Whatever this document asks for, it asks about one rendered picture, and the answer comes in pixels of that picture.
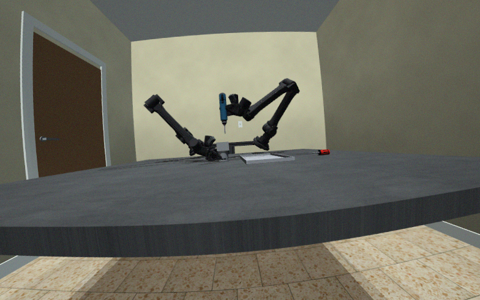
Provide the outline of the white shallow rectangular tray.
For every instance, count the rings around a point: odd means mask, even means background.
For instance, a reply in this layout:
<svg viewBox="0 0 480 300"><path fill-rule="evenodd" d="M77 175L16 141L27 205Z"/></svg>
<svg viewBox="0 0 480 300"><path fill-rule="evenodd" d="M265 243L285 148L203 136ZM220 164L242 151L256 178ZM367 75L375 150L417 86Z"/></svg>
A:
<svg viewBox="0 0 480 300"><path fill-rule="evenodd" d="M285 155L273 154L273 153L240 155L240 158L246 164L283 162L283 161L294 160L294 157L292 156L285 156Z"/></svg>

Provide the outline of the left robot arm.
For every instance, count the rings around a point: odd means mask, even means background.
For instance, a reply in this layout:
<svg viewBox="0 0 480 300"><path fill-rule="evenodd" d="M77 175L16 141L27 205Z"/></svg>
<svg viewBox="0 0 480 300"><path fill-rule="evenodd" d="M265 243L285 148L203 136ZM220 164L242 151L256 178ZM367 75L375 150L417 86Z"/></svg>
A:
<svg viewBox="0 0 480 300"><path fill-rule="evenodd" d="M281 101L279 107L277 108L276 112L274 113L271 120L267 121L266 124L263 125L262 129L265 134L263 134L260 138L256 138L256 141L262 144L263 146L269 148L269 140L275 136L277 133L278 127L276 127L284 114L285 110L289 106L290 102L292 101L293 97L298 93L300 90L295 81L290 80L288 78L282 80L279 83L279 86L276 87L273 91L269 94L264 96L261 100L257 103L251 105L251 102L246 98L242 98L240 103L238 101L237 94L230 94L229 100L231 103L239 104L239 115L242 116L246 121L250 121L256 116L263 108L268 106L271 102L275 99L280 97L282 94L286 93L283 100ZM250 106L251 105L251 106Z"/></svg>

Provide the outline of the grey cylinder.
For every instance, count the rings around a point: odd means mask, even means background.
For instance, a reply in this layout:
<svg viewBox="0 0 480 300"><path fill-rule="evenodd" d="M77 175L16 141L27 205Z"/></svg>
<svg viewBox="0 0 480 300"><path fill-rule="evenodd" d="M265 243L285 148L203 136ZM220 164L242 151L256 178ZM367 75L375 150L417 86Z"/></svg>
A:
<svg viewBox="0 0 480 300"><path fill-rule="evenodd" d="M222 159L219 159L219 162L228 161L228 151L218 151L218 153L222 156Z"/></svg>

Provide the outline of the white l-shaped bracket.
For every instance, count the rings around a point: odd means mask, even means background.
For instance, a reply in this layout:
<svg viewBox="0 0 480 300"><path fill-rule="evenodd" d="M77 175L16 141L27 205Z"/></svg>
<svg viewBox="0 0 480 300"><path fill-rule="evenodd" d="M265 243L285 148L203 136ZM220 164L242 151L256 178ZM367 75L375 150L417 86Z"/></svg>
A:
<svg viewBox="0 0 480 300"><path fill-rule="evenodd" d="M216 143L217 151L229 151L229 143L228 142L219 142Z"/></svg>

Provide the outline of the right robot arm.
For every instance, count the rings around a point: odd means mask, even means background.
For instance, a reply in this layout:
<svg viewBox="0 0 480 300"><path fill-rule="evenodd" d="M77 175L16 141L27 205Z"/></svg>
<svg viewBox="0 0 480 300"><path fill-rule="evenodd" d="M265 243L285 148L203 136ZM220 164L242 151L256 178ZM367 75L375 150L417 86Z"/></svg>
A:
<svg viewBox="0 0 480 300"><path fill-rule="evenodd" d="M159 102L159 103L158 103ZM202 152L206 153L207 149L213 149L210 147L215 138L212 136L205 135L204 144L203 142L192 136L192 134L184 127L182 127L163 107L165 102L156 94L151 96L147 101L145 101L144 106L153 114L153 112L158 113L163 117L163 119L168 123L168 125L175 129L176 137L183 143L187 144L190 149L190 153L194 152L202 156ZM203 146L204 145L204 146Z"/></svg>

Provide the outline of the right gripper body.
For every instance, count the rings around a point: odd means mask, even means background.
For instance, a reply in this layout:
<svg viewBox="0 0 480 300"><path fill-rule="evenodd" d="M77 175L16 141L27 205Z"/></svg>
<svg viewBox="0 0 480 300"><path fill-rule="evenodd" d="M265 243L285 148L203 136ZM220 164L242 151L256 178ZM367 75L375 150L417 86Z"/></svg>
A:
<svg viewBox="0 0 480 300"><path fill-rule="evenodd" d="M202 156L205 156L205 157L206 157L206 158L205 158L206 160L207 160L207 159L209 160L210 150L211 150L211 149L207 149L207 150L206 150L206 153L203 153L203 152L201 153ZM213 148L213 150L214 150L216 153L218 153L218 152L217 152L217 148ZM217 155L214 154L214 155L213 155L213 159L215 159L215 158L217 158Z"/></svg>

